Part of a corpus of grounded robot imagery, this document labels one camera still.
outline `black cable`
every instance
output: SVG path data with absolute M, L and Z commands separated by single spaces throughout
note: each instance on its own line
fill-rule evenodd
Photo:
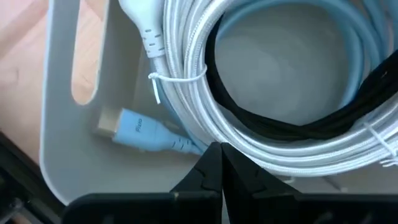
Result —
M 322 119 L 298 126 L 254 114 L 235 103 L 218 73 L 215 45 L 221 20 L 222 18 L 210 32 L 206 43 L 206 77 L 211 93 L 217 103 L 230 110 L 243 125 L 261 136 L 281 141 L 331 139 L 347 132 L 356 120 L 398 92 L 398 51 L 395 51 L 368 75 L 352 102 Z

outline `black object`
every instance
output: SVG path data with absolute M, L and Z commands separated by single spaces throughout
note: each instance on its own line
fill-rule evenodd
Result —
M 38 165 L 0 132 L 0 223 L 13 211 L 32 223 L 59 223 L 64 208 Z
M 396 195 L 302 194 L 213 143 L 169 193 L 89 195 L 69 205 L 63 223 L 221 223 L 222 190 L 232 224 L 398 222 Z
M 395 51 L 363 81 L 351 103 L 318 121 L 297 126 L 254 114 L 234 102 L 218 73 L 215 45 L 221 20 L 222 18 L 210 32 L 206 43 L 206 77 L 211 93 L 217 103 L 230 110 L 247 128 L 261 136 L 281 141 L 331 139 L 347 132 L 356 120 L 382 105 L 398 91 L 398 51 Z

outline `cable strain relief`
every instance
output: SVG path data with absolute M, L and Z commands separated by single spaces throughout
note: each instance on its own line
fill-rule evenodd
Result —
M 185 153 L 191 152 L 192 147 L 193 147 L 192 141 L 182 136 L 176 138 L 172 145 L 172 149 L 174 151 L 185 152 Z
M 163 32 L 160 28 L 146 28 L 141 31 L 142 43 L 149 58 L 165 55 Z

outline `cable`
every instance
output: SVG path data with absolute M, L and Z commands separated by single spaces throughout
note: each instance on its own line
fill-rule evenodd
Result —
M 203 153 L 190 139 L 172 133 L 161 122 L 124 108 L 103 108 L 96 132 L 115 143 L 150 152 L 171 149 L 183 153 Z
M 220 18 L 218 22 L 220 23 L 219 26 L 220 28 L 217 31 L 217 26 L 215 29 L 212 30 L 210 33 L 209 39 L 207 40 L 207 45 L 208 47 L 206 49 L 206 52 L 214 52 L 214 47 L 209 45 L 209 42 L 213 45 L 215 38 L 217 41 L 223 38 L 225 33 L 227 33 L 233 26 L 235 26 L 239 21 L 243 20 L 245 17 L 249 16 L 250 14 L 255 13 L 258 10 L 270 7 L 269 6 L 270 1 L 268 0 L 259 0 L 259 1 L 249 1 L 246 4 L 235 6 L 233 10 L 230 10 L 226 13 L 225 16 Z M 364 63 L 363 63 L 363 48 L 361 45 L 361 42 L 358 41 L 358 37 L 355 35 L 354 32 L 350 32 L 350 27 L 344 23 L 344 22 L 339 22 L 335 17 L 335 21 L 338 21 L 338 27 L 340 28 L 340 31 L 343 34 L 344 38 L 344 43 L 346 47 L 346 52 L 348 55 L 348 60 L 350 66 L 349 70 L 349 75 L 348 75 L 348 84 L 347 88 L 345 90 L 345 93 L 343 94 L 343 99 L 339 105 L 338 108 L 342 108 L 343 106 L 347 105 L 350 101 L 353 100 L 355 97 L 355 94 L 359 88 L 359 85 L 361 84 L 362 80 L 362 74 L 364 73 Z M 387 32 L 387 30 L 382 30 L 380 34 L 383 34 L 384 32 Z
M 159 27 L 163 25 L 165 55 L 151 57 L 157 73 L 169 78 L 199 76 L 205 69 L 206 39 L 231 2 L 233 1 L 165 0 L 163 22 L 159 24 Z M 381 63 L 384 57 L 379 51 L 381 41 L 376 31 L 350 2 L 342 0 L 299 2 L 327 5 L 333 9 L 342 21 L 350 25 L 351 31 L 355 32 L 366 46 L 371 67 L 376 68 Z M 199 141 L 206 145 L 213 141 L 229 142 L 274 174 L 292 177 L 339 174 L 391 157 L 391 153 L 378 139 L 360 124 L 355 125 L 347 133 L 326 141 L 276 143 L 256 139 L 242 133 L 226 120 L 211 94 L 206 79 L 190 83 L 159 80 L 159 83 L 183 126 Z M 397 112 L 398 99 L 394 95 L 375 110 L 372 116 L 367 117 L 366 121 L 369 127 L 372 127 L 393 149 L 398 146 Z
M 273 3 L 275 4 L 275 1 L 255 1 L 254 3 L 247 4 L 237 9 L 236 10 L 237 12 L 232 12 L 231 16 L 232 19 L 230 18 L 229 20 L 227 20 L 226 23 L 228 24 L 228 26 L 231 26 L 231 24 L 235 23 L 236 21 L 238 21 L 245 15 L 249 14 L 250 12 L 258 11 L 264 7 L 271 7 Z M 379 5 L 375 4 L 375 1 L 372 1 L 369 7 L 374 9 L 376 6 Z M 382 16 L 380 15 L 380 13 L 377 12 L 379 11 L 378 10 L 374 11 L 373 14 L 375 14 L 375 16 L 373 18 L 379 18 Z M 373 19 L 373 21 L 380 22 L 380 24 L 375 23 L 377 24 L 376 27 L 382 27 L 382 23 L 384 22 L 380 19 Z M 349 128 L 351 128 L 352 125 L 354 125 L 354 122 L 357 119 L 369 113 L 370 111 L 374 110 L 375 108 L 380 106 L 381 103 L 383 103 L 383 101 L 380 101 L 379 98 L 374 98 L 374 96 L 380 96 L 384 92 L 388 91 L 389 94 L 387 94 L 387 96 L 384 98 L 388 99 L 395 93 L 395 91 L 389 91 L 386 88 L 386 85 L 391 85 L 392 83 L 394 83 L 391 80 L 391 78 L 394 78 L 394 76 L 390 76 L 391 78 L 386 78 L 386 76 L 383 75 L 381 72 L 374 72 L 371 75 L 372 77 L 371 83 L 374 86 L 369 87 L 366 85 L 362 85 L 361 89 L 359 90 L 359 94 L 356 94 L 354 100 L 351 103 L 347 104 L 346 106 L 334 112 L 333 114 L 326 116 L 325 118 L 319 119 L 318 121 L 314 121 L 310 124 L 298 126 L 270 118 L 265 118 L 259 116 L 258 114 L 251 113 L 239 107 L 234 102 L 232 97 L 230 97 L 229 93 L 227 92 L 218 74 L 215 62 L 216 61 L 215 43 L 220 24 L 221 24 L 221 19 L 218 20 L 218 22 L 215 25 L 215 28 L 210 32 L 206 45 L 205 63 L 208 66 L 207 79 L 210 86 L 210 90 L 213 96 L 215 97 L 215 100 L 221 106 L 224 106 L 227 110 L 230 110 L 230 112 L 232 112 L 232 114 L 234 114 L 235 117 L 237 117 L 240 120 L 240 122 L 243 123 L 243 125 L 245 125 L 250 130 L 254 131 L 255 133 L 264 136 L 266 138 L 280 140 L 280 141 L 298 141 L 306 139 L 330 139 L 337 137 L 340 134 L 347 132 L 347 130 L 349 130 Z M 348 30 L 349 25 L 347 23 L 340 22 L 340 24 L 341 26 L 343 26 L 342 30 L 345 31 Z M 352 32 L 351 33 L 346 32 L 346 34 L 355 35 L 355 33 Z M 383 47 L 387 46 L 388 39 L 384 37 L 385 35 L 380 34 L 380 36 L 381 40 L 384 39 L 384 41 L 382 42 L 382 46 Z M 358 46 L 356 45 L 358 44 L 360 45 L 361 43 L 358 41 L 355 42 L 354 43 L 355 47 L 350 48 L 350 50 L 353 50 L 353 48 L 357 49 Z M 384 53 L 384 51 L 387 52 L 387 49 L 381 48 L 379 53 Z M 359 50 L 352 55 L 354 55 L 355 57 L 363 57 L 363 52 L 364 50 Z M 358 64 L 354 64 L 353 67 L 357 69 Z M 351 74 L 352 77 L 359 77 L 356 78 L 357 79 L 356 83 L 358 82 L 358 80 L 360 80 L 362 72 L 363 71 L 361 71 L 361 73 Z M 355 92 L 357 85 L 355 83 L 352 84 L 349 85 L 348 93 Z

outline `blue cable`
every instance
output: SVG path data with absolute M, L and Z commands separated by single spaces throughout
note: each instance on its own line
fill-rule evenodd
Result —
M 122 109 L 117 118 L 118 125 L 112 141 L 150 152 L 174 150 L 177 152 L 203 154 L 192 140 L 169 131 L 161 122 L 137 113 Z
M 397 0 L 384 0 L 392 19 L 392 30 L 394 33 L 394 50 L 398 49 L 398 1 Z
M 224 17 L 218 31 L 217 40 L 227 33 L 236 23 L 246 16 L 265 8 L 287 3 L 307 3 L 326 9 L 332 18 L 337 22 L 342 31 L 346 53 L 348 55 L 350 70 L 348 85 L 343 95 L 339 108 L 347 105 L 354 97 L 361 84 L 364 73 L 364 49 L 363 45 L 369 46 L 368 54 L 371 59 L 371 68 L 376 68 L 382 61 L 382 58 L 388 56 L 388 31 L 387 20 L 384 16 L 381 4 L 375 0 L 363 0 L 373 26 L 366 20 L 361 12 L 349 1 L 333 0 L 261 0 L 251 1 L 236 7 L 227 16 Z M 362 38 L 359 38 L 359 32 L 355 32 L 350 26 L 352 21 L 354 26 L 360 31 Z

